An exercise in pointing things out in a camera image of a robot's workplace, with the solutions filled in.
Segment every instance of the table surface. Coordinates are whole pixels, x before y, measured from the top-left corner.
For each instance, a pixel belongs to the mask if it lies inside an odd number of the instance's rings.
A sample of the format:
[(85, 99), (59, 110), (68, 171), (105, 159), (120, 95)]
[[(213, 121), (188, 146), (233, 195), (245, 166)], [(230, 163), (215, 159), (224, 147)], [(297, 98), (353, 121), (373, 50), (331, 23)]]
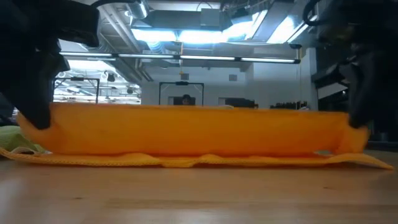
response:
[[(398, 167), (398, 153), (368, 154)], [(0, 223), (397, 223), (398, 175), (366, 167), (92, 168), (0, 161)]]

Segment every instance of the ceiling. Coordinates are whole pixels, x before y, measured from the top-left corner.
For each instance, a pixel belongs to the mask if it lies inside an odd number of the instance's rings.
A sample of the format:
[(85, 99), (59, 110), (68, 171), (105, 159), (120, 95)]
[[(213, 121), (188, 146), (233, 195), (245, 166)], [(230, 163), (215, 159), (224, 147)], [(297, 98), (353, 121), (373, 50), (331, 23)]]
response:
[[(79, 0), (85, 4), (91, 4), (96, 0)], [(235, 40), (233, 42), (222, 42), (214, 44), (189, 44), (181, 42), (162, 42), (162, 47), (165, 51), (171, 54), (180, 54), (183, 51), (185, 55), (211, 55), (211, 56), (234, 56), (234, 57), (276, 57), (276, 58), (295, 58), (297, 51), (291, 49), (288, 44), (268, 44), (267, 40), (269, 37), (264, 39), (265, 35), (272, 35), (275, 30), (278, 29), (279, 25), (290, 17), (293, 27), (297, 27), (302, 22), (301, 13), (307, 0), (303, 1), (288, 1), (288, 0), (234, 0), (234, 1), (219, 1), (209, 0), (208, 2), (198, 2), (194, 0), (183, 0), (183, 1), (168, 1), (168, 0), (147, 0), (150, 8), (150, 13), (154, 11), (175, 11), (176, 14), (180, 11), (186, 11), (190, 13), (197, 13), (201, 9), (208, 9), (210, 6), (213, 9), (219, 9), (223, 6), (223, 9), (227, 14), (233, 15), (236, 12), (235, 7), (250, 6), (247, 11), (251, 13), (261, 12), (267, 10), (265, 18), (260, 21), (257, 32), (254, 33), (252, 39), (248, 40)], [(134, 20), (128, 16), (127, 4), (108, 4), (101, 6), (101, 38), (106, 44), (106, 50), (108, 52), (118, 53), (134, 53), (144, 52), (153, 54), (147, 42), (142, 40), (136, 40), (135, 36), (131, 32), (131, 24)], [(123, 32), (123, 28), (127, 28), (128, 34)], [(313, 32), (306, 30), (299, 35), (293, 43), (303, 44), (303, 47), (311, 46), (315, 40)], [(62, 50), (70, 52), (86, 52), (87, 50), (94, 51), (93, 49), (84, 48), (79, 44), (61, 41)], [(126, 91), (128, 83), (142, 84), (145, 82), (161, 81), (154, 80), (151, 74), (148, 73), (147, 68), (172, 68), (180, 67), (180, 62), (171, 62), (167, 60), (143, 60), (141, 63), (136, 63), (134, 59), (125, 58), (122, 62), (106, 62), (109, 66), (115, 68), (115, 72), (118, 75), (117, 82), (121, 83), (120, 88), (123, 93)], [(182, 62), (183, 67), (200, 67), (200, 68), (239, 68), (241, 72), (244, 72), (251, 63), (249, 62), (219, 62), (219, 61), (208, 61), (208, 60), (184, 60)], [(84, 73), (84, 69), (75, 70), (75, 72)], [(101, 74), (104, 71), (98, 70), (97, 74), (90, 75), (90, 77), (101, 78)], [(101, 85), (105, 86), (106, 83), (103, 79)]]

